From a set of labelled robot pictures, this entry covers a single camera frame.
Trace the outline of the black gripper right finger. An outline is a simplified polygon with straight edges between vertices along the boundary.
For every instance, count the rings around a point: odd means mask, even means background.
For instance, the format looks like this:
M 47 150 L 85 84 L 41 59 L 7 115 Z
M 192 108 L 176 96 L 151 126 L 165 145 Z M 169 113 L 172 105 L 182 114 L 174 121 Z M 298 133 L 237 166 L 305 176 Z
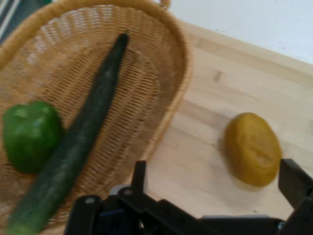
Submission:
M 313 233 L 313 179 L 294 160 L 282 159 L 278 187 L 293 212 L 279 230 L 280 235 Z

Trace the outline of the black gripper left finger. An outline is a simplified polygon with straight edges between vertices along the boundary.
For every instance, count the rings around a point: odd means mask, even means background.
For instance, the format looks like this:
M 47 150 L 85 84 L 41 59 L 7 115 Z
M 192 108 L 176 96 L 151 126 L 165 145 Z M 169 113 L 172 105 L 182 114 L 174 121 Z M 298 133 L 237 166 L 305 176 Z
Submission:
M 199 221 L 166 200 L 144 193 L 146 162 L 135 163 L 131 184 L 105 200 L 78 197 L 70 212 L 66 235 L 197 235 Z

